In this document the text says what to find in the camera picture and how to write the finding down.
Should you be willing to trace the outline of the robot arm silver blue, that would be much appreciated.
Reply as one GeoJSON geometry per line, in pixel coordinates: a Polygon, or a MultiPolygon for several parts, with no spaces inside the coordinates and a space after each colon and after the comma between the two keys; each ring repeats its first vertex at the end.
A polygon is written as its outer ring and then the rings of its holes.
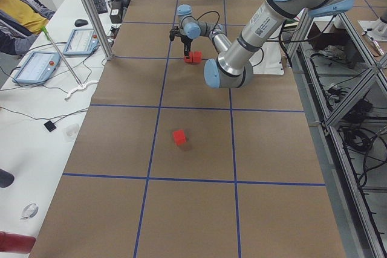
{"type": "Polygon", "coordinates": [[[240,88],[251,80],[250,58],[263,46],[287,19],[303,10],[311,18],[338,15],[350,10],[355,0],[264,0],[239,36],[229,41],[222,26],[196,20],[189,5],[177,8],[178,25],[171,29],[170,40],[180,37],[184,56],[189,57],[191,42],[208,37],[218,52],[204,66],[204,79],[211,88],[240,88]]]}

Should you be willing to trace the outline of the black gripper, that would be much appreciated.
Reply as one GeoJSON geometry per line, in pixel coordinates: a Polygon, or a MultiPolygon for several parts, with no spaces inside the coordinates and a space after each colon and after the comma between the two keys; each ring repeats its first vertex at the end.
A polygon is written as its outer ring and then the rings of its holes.
{"type": "Polygon", "coordinates": [[[189,37],[185,36],[185,35],[181,35],[180,36],[180,39],[181,39],[181,42],[183,43],[184,45],[184,58],[186,56],[191,56],[191,43],[192,43],[192,39],[190,39],[189,37]]]}

